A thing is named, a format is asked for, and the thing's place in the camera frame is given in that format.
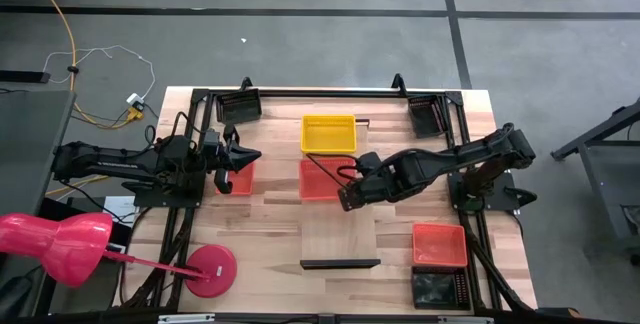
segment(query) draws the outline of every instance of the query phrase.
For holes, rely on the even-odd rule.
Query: yellow bin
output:
[[[303,115],[300,149],[304,153],[354,153],[354,115]]]

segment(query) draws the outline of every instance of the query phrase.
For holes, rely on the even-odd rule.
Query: pink lamp base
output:
[[[201,298],[224,294],[236,279],[238,263],[231,250],[220,245],[205,245],[191,254],[189,267],[211,274],[211,279],[186,280],[187,288]]]

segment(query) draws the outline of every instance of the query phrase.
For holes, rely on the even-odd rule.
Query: pink lamp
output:
[[[61,222],[26,214],[0,217],[0,252],[38,258],[46,272],[70,287],[82,285],[102,257],[139,263],[188,275],[187,288],[196,296],[213,298],[225,293],[237,274],[233,253],[219,245],[196,250],[187,265],[177,268],[106,250],[113,221],[106,213],[86,213]]]

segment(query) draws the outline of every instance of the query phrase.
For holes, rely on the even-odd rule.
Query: gray floor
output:
[[[0,0],[46,4],[46,0]],[[442,10],[444,0],[59,0],[64,5],[218,8]],[[640,0],[456,0],[459,10],[640,11]],[[411,87],[459,88],[451,35],[441,18],[69,16],[80,48],[122,44],[151,60],[158,82],[149,103],[160,107],[168,85],[386,87],[403,73]],[[539,195],[523,210],[527,255],[540,306],[570,306],[585,316],[640,321],[640,271],[623,258],[587,260],[582,247],[608,234],[577,157],[548,153],[640,95],[640,21],[461,20],[473,88],[488,89],[496,120],[522,128],[539,158],[517,172]],[[39,70],[51,51],[69,49],[53,15],[0,14],[0,67]],[[147,67],[116,52],[82,65],[79,103],[117,116],[132,92],[150,83]],[[68,61],[51,62],[54,77]],[[48,85],[64,88],[65,85]],[[72,122],[66,140],[142,147],[138,123],[99,131]],[[632,136],[640,137],[640,127]],[[116,180],[96,196],[126,194]],[[105,303],[94,303],[100,308]]]

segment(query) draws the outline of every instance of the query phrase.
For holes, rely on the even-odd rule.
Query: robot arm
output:
[[[467,170],[463,180],[468,195],[480,196],[502,172],[526,168],[534,158],[522,131],[508,123],[483,139],[437,153],[406,149],[384,161],[375,152],[364,154],[356,161],[362,177],[352,179],[338,195],[345,211],[385,200],[395,203],[422,192],[440,175],[484,162]]]
[[[240,146],[233,125],[220,133],[209,129],[202,147],[183,135],[158,139],[147,148],[136,151],[102,148],[83,142],[72,142],[57,148],[52,166],[55,180],[68,181],[92,174],[133,179],[162,187],[163,190],[184,189],[194,175],[216,171],[214,182],[221,193],[230,193],[232,183],[228,171],[235,172],[258,159],[262,153]],[[125,183],[140,188],[139,183]]]

